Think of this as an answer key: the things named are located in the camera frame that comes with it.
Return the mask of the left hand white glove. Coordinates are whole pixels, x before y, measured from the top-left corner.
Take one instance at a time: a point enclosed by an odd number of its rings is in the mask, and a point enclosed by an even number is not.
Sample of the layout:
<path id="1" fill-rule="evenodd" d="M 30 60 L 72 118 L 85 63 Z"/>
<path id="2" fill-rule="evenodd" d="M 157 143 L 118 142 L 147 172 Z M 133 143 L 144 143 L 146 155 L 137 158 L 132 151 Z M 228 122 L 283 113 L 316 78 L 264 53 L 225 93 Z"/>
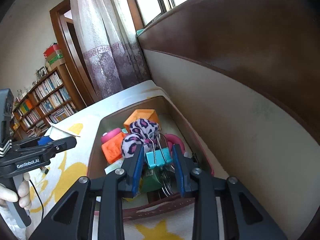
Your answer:
<path id="1" fill-rule="evenodd" d="M 19 185 L 17 192 L 8 189 L 3 184 L 0 185 L 1 210 L 8 211 L 9 208 L 7 202 L 18 203 L 21 208 L 24 208 L 25 210 L 30 210 L 31 199 L 29 180 L 29 173 L 24 173 L 23 181 Z"/>

